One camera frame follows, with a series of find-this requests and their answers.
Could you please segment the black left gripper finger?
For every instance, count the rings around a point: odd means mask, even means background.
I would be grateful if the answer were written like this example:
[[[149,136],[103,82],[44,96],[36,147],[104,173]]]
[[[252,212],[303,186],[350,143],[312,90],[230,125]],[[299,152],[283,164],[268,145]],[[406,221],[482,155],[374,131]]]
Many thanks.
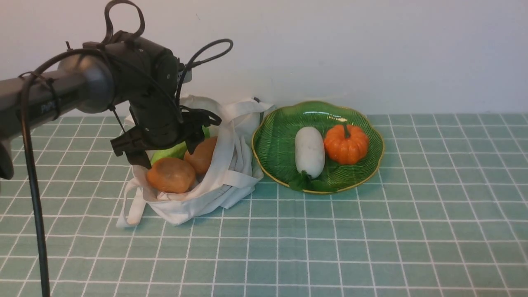
[[[151,169],[151,160],[147,151],[136,150],[136,151],[126,151],[125,156],[130,163],[130,165],[137,165],[144,167],[145,169]]]

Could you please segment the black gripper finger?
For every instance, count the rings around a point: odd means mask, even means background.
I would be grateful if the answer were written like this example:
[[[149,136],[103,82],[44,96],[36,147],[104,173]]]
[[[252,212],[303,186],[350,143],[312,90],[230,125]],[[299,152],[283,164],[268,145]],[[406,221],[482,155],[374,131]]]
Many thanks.
[[[193,155],[196,148],[200,143],[204,141],[204,131],[203,129],[196,129],[194,132],[191,132],[186,138],[186,148],[190,155]]]

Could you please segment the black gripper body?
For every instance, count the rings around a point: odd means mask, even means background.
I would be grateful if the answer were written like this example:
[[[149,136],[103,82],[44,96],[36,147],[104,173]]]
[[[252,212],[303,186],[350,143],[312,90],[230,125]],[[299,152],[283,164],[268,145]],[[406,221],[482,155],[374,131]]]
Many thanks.
[[[221,117],[212,111],[187,106],[174,106],[157,97],[131,99],[130,115],[135,126],[111,140],[113,152],[166,150],[186,140],[202,126],[218,126]]]

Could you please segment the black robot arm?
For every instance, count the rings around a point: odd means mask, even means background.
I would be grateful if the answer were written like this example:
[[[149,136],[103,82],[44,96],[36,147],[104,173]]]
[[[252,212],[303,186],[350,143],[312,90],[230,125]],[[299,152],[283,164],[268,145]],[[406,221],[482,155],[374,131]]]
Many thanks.
[[[46,69],[58,64],[55,71]],[[203,128],[218,126],[216,113],[181,105],[179,94],[195,63],[185,65],[170,49],[119,31],[105,45],[86,42],[51,59],[41,73],[1,81],[1,178],[14,175],[9,143],[21,135],[21,99],[28,89],[28,124],[36,128],[77,109],[109,111],[130,104],[134,127],[111,140],[113,152],[131,165],[150,169],[148,151],[186,143],[191,152],[205,139]]]

